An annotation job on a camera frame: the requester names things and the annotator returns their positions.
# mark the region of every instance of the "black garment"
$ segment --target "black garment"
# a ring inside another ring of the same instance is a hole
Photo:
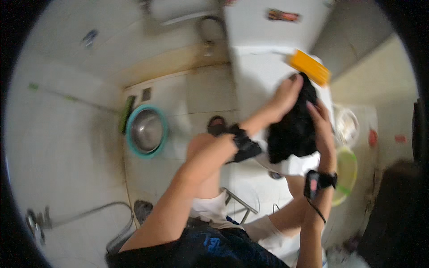
[[[298,101],[280,122],[269,127],[268,156],[273,164],[287,159],[291,154],[303,157],[317,150],[314,125],[306,106],[306,101],[316,104],[316,90],[305,73],[299,74],[304,78],[304,84]]]
[[[208,225],[185,228],[179,240],[107,257],[110,268],[285,267],[288,266],[239,228]]]

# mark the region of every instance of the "wristwatch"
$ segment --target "wristwatch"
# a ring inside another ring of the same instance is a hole
[[[322,173],[314,170],[310,170],[307,173],[305,186],[304,186],[304,196],[308,199],[313,200],[316,197],[316,193],[320,189],[333,186],[334,188],[337,185],[337,173]]]

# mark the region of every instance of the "foot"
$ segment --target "foot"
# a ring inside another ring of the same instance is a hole
[[[210,118],[207,124],[207,132],[217,137],[227,132],[227,122],[222,116],[216,115]]]

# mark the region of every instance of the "orange sponge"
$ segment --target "orange sponge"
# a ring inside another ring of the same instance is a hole
[[[297,50],[289,65],[300,72],[304,72],[308,78],[319,86],[324,86],[331,80],[331,72],[301,50]]]

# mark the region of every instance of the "hand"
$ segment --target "hand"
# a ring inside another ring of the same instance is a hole
[[[273,109],[274,122],[280,122],[284,115],[293,108],[301,91],[302,83],[303,79],[299,74],[293,74],[282,81],[274,97],[268,102],[268,106]]]
[[[307,102],[307,108],[316,131],[316,147],[320,152],[319,171],[332,173],[336,170],[337,157],[329,111],[320,99],[317,99],[317,106]]]

